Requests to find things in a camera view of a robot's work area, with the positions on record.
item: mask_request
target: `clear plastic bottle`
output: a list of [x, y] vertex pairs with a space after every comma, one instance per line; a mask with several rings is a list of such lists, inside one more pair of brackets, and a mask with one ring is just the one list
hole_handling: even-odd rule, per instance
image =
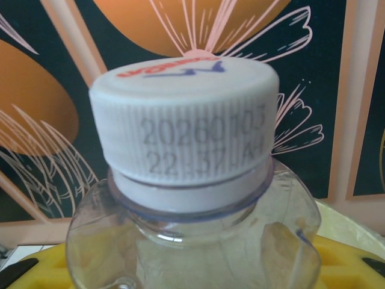
[[214, 56], [99, 77], [90, 99], [110, 171], [70, 226], [76, 286], [312, 288], [321, 219], [270, 155], [278, 86], [267, 64]]

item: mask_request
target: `white bottle cap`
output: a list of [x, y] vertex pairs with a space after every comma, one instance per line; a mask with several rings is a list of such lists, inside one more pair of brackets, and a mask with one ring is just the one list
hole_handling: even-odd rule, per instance
[[279, 78], [269, 65], [212, 56], [111, 70], [94, 82], [90, 99], [118, 188], [141, 205], [173, 210], [167, 204], [154, 206], [143, 191], [125, 190], [131, 180], [193, 187], [265, 167], [274, 142], [278, 92]]

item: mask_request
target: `poster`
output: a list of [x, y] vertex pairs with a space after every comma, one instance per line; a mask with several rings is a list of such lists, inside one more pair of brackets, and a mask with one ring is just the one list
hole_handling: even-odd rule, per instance
[[[48, 218], [72, 217], [107, 166], [88, 87], [40, 1], [0, 2], [0, 63], [0, 171]], [[0, 200], [0, 221], [30, 219]]]
[[385, 37], [380, 45], [353, 197], [385, 196]]
[[280, 77], [272, 153], [314, 197], [329, 197], [346, 1], [75, 2], [108, 69], [212, 54], [272, 65]]

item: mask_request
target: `pink line drawing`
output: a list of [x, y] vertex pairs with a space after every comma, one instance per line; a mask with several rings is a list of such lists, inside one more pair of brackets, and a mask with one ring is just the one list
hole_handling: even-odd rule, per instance
[[[49, 217], [66, 216], [63, 200], [70, 201], [72, 214], [76, 201], [80, 201], [87, 190], [98, 181], [91, 167], [75, 147], [55, 128], [46, 122], [37, 123], [17, 106], [14, 109], [34, 132], [33, 136], [21, 124], [17, 123], [0, 110], [0, 123], [7, 126], [10, 134], [0, 130], [0, 143], [6, 146], [6, 153], [0, 152], [2, 158], [22, 181], [29, 198], [36, 208]], [[26, 154], [17, 154], [20, 149]], [[41, 157], [37, 151], [44, 152]]]
[[19, 33], [16, 32], [15, 29], [12, 28], [12, 26], [8, 23], [8, 21], [5, 20], [3, 15], [0, 13], [0, 29], [2, 29], [5, 33], [7, 33], [10, 37], [12, 37], [15, 41], [17, 41], [20, 45], [22, 45], [24, 48], [28, 49], [32, 53], [39, 54], [36, 52], [35, 49], [32, 48], [31, 45], [28, 44], [27, 41], [23, 39], [19, 35]]
[[[273, 155], [308, 148], [320, 143], [325, 138], [322, 125], [306, 128], [305, 124], [311, 117], [313, 110], [305, 105], [300, 98], [305, 88], [300, 90], [300, 85], [297, 85], [288, 98], [283, 93], [279, 94]], [[281, 128], [285, 119], [291, 119], [291, 123], [294, 122], [295, 125], [287, 129]]]
[[202, 15], [197, 15], [196, 0], [192, 0], [191, 5], [187, 5], [186, 0], [181, 0], [183, 7], [181, 13], [185, 19], [187, 35], [183, 35], [183, 33], [178, 31], [180, 28], [173, 25], [167, 11], [163, 8], [159, 0], [149, 1], [161, 25], [164, 27], [181, 56], [200, 57], [213, 55], [215, 51], [221, 51], [226, 43], [232, 43], [221, 55], [237, 57], [237, 55], [251, 43], [255, 41], [263, 43], [263, 36], [267, 33], [270, 34], [274, 33], [274, 30], [288, 28], [291, 30], [300, 30], [301, 35], [290, 42], [278, 39], [277, 47], [274, 51], [261, 51], [257, 55], [249, 55], [247, 57], [269, 62], [303, 49], [310, 43], [313, 36], [313, 31], [309, 26], [311, 18], [311, 9], [309, 6], [296, 9], [284, 15], [247, 40], [247, 38], [250, 37], [250, 33], [278, 4], [279, 0], [274, 0], [261, 16], [256, 17], [256, 15], [253, 15], [251, 18], [245, 19], [239, 27], [234, 28], [226, 35], [225, 39], [219, 43], [219, 39], [223, 35], [227, 21], [230, 19], [238, 0], [222, 0], [212, 22], [210, 22], [212, 8], [209, 12], [207, 9], [203, 9]]

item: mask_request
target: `orange circle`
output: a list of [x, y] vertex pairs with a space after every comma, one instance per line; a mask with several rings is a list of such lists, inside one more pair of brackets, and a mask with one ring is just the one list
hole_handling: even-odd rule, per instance
[[[106, 18], [131, 41], [148, 51], [171, 57], [185, 55], [192, 49], [211, 53], [220, 52], [231, 47], [245, 33], [247, 34], [242, 41], [249, 39], [267, 26], [291, 0], [279, 0], [272, 9], [269, 9], [274, 1], [94, 0]], [[193, 3], [195, 3], [195, 12], [193, 12]], [[186, 24], [185, 14], [187, 14], [188, 24]], [[195, 21], [192, 21], [193, 14], [195, 14]], [[262, 16], [262, 20], [247, 32]], [[162, 22], [183, 53], [171, 40]]]
[[25, 155], [62, 150], [42, 122], [69, 142], [74, 141], [79, 117], [61, 84], [29, 56], [2, 40], [0, 55], [0, 146]]

